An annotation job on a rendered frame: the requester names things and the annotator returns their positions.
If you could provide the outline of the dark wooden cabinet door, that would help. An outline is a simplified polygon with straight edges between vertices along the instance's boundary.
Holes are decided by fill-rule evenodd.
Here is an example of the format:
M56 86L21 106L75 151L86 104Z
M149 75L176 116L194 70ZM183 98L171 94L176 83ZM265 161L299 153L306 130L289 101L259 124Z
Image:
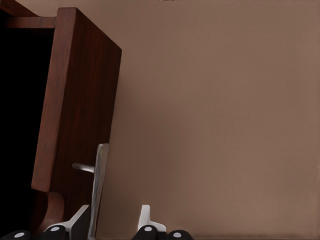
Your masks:
M95 165L110 140L122 51L75 7L57 11L31 187L45 193L35 230L69 220L92 201Z

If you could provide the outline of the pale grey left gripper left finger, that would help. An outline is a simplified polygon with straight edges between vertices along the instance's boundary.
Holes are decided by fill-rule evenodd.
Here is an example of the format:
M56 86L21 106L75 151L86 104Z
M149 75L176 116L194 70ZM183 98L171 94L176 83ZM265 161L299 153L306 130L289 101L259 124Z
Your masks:
M85 240L90 223L90 206L83 205L68 221L49 226L41 240Z

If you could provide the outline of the dark wooden cabinet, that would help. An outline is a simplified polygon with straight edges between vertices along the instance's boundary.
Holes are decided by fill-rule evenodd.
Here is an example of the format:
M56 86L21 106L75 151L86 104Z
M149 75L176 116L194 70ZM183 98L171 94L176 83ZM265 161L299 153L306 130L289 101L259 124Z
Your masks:
M0 237L38 234L48 208L32 178L55 23L0 0Z

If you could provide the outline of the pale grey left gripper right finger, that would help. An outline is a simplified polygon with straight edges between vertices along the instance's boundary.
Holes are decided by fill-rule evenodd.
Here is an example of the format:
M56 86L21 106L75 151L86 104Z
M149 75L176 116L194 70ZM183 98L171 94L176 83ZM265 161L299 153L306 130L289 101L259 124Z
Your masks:
M142 205L137 232L131 240L167 240L166 226L151 220L150 205Z

